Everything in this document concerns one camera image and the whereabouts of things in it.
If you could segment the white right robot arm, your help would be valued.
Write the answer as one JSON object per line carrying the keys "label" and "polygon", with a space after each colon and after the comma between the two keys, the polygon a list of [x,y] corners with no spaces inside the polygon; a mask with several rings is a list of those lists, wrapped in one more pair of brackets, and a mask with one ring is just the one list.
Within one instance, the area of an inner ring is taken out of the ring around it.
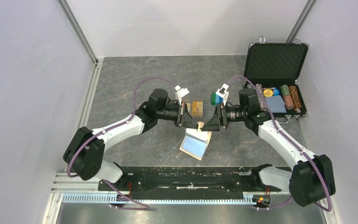
{"label": "white right robot arm", "polygon": [[290,171],[264,164],[252,169],[251,186],[263,190],[267,186],[276,187],[290,193],[291,198],[300,206],[317,204],[327,200],[332,209],[331,196],[336,193],[332,162],[324,154],[316,155],[291,137],[268,111],[260,108],[257,91],[239,91],[239,105],[227,101],[228,91],[222,87],[211,95],[215,106],[212,118],[204,124],[203,131],[220,131],[230,123],[244,122],[245,126],[270,144],[286,161]]}

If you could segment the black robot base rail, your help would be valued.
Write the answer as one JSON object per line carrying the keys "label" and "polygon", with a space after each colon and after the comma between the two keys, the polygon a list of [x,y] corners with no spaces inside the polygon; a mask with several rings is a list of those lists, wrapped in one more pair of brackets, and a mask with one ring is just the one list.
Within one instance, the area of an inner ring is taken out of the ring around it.
{"label": "black robot base rail", "polygon": [[265,193],[251,167],[124,167],[113,184],[135,200],[241,199],[244,192]]}

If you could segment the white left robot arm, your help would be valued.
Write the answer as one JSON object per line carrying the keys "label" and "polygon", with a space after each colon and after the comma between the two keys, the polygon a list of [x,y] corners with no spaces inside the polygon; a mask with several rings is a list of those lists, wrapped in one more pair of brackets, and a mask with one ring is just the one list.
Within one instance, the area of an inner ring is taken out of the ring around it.
{"label": "white left robot arm", "polygon": [[183,102],[189,90],[179,86],[175,89],[175,99],[170,99],[166,90],[155,89],[147,101],[121,121],[93,130],[85,126],[79,128],[63,154],[67,170],[84,181],[96,177],[109,181],[116,190],[123,190],[128,178],[119,165],[103,158],[107,149],[149,131],[160,119],[173,121],[176,127],[198,129],[198,123]]}

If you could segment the cream leather card holder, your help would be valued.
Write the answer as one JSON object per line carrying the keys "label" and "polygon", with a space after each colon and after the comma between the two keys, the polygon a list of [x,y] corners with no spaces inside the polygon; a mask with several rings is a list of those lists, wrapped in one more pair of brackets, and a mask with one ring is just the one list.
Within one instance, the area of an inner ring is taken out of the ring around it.
{"label": "cream leather card holder", "polygon": [[198,122],[198,125],[199,127],[197,129],[186,128],[185,136],[179,149],[200,161],[209,145],[212,132],[201,131],[204,122]]}

